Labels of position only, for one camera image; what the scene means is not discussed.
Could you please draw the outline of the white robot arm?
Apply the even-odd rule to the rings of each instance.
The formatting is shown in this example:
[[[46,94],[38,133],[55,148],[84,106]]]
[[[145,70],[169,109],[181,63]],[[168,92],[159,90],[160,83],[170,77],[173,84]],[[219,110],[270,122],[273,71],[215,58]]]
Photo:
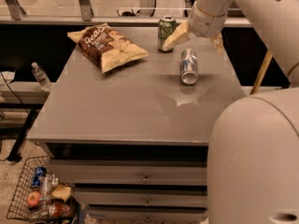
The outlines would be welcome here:
[[[196,0],[191,32],[220,32],[237,4],[291,87],[229,105],[211,133],[202,224],[299,224],[299,0]]]

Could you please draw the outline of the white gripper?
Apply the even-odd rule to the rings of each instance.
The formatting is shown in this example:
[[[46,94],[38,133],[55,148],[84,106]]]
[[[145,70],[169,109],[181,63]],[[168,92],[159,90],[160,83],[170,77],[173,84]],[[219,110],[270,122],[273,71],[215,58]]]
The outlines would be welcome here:
[[[199,37],[211,37],[210,40],[220,56],[224,53],[223,40],[220,31],[225,23],[225,5],[200,7],[194,2],[188,15],[188,22],[182,22],[164,41],[163,50],[173,49],[176,45],[187,42],[192,31]]]

